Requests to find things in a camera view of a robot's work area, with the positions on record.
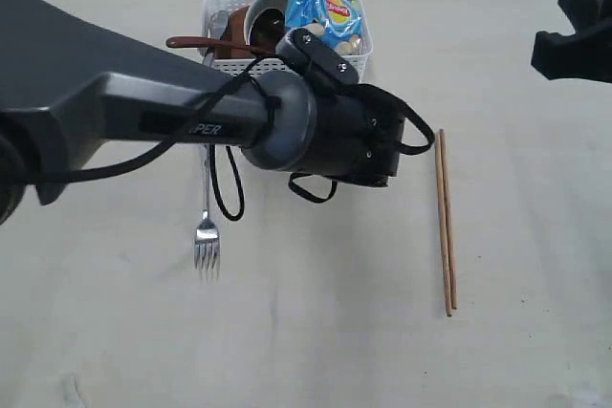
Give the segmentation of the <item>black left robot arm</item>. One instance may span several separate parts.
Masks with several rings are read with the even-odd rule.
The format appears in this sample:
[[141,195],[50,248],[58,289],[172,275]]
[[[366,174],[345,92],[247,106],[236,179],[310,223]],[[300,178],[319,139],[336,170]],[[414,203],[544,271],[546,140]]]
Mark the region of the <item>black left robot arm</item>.
[[53,203],[69,183],[143,167],[87,162],[109,140],[237,146],[254,166],[361,186],[396,174],[404,114],[389,93],[304,32],[286,71],[232,76],[105,30],[43,0],[1,0],[1,215],[25,187]]

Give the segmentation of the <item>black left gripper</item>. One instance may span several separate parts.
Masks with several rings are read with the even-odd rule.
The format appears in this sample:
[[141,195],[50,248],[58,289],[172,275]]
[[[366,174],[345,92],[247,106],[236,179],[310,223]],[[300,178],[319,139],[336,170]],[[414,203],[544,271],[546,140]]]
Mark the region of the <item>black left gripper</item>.
[[357,186],[387,187],[399,163],[394,142],[404,128],[403,102],[370,84],[311,97],[305,172]]

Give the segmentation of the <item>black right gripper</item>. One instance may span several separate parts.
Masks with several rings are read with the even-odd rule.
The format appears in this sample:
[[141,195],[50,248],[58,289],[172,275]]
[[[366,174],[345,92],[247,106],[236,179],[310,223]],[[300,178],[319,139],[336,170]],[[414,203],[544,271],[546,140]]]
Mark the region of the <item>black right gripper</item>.
[[611,81],[611,0],[557,0],[574,32],[540,31],[531,65],[549,80]]

